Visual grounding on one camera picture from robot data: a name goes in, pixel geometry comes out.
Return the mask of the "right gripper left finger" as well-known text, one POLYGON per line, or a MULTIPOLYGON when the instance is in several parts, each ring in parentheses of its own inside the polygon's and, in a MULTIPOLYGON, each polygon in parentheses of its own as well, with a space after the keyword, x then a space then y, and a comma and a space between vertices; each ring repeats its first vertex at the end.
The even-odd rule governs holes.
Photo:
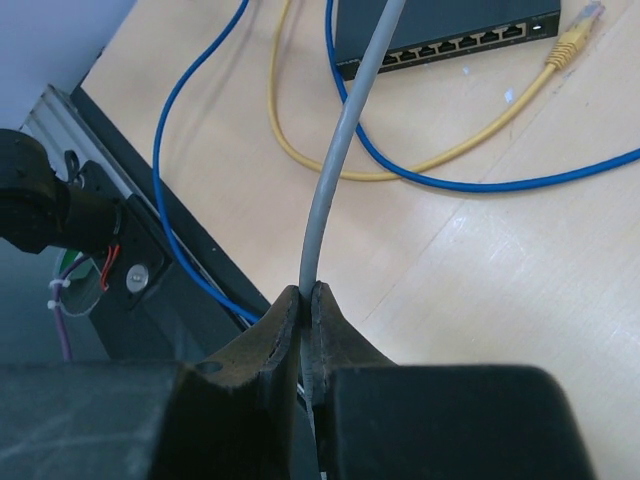
POLYGON ((287 479, 300 295, 205 361, 7 365, 5 479, 287 479))

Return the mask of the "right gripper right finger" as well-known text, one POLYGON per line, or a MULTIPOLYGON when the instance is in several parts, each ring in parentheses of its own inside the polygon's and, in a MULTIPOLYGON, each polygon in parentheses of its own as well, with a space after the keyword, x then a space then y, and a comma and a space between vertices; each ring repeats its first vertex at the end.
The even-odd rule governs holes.
POLYGON ((330 479, 591 479, 556 379, 528 365, 398 365, 311 297, 313 413, 330 479))

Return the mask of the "black network switch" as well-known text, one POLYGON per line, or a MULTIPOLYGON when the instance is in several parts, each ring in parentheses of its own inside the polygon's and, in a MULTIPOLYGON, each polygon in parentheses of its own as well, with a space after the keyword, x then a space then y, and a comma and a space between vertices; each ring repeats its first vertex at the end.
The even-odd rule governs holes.
MULTIPOLYGON (((329 59, 343 80, 355 78, 385 5, 358 0, 326 4, 329 59)), ((554 37, 560 17, 561 3, 555 0, 407 1, 379 71, 554 37)))

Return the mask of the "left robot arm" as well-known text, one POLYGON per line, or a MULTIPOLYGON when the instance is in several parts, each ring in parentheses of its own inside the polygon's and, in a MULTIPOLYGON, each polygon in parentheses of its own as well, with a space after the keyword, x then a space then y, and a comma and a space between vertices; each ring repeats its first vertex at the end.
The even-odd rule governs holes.
POLYGON ((1 237, 39 254, 49 246, 98 254, 122 225, 117 203, 59 179, 45 148, 17 130, 1 131, 1 237))

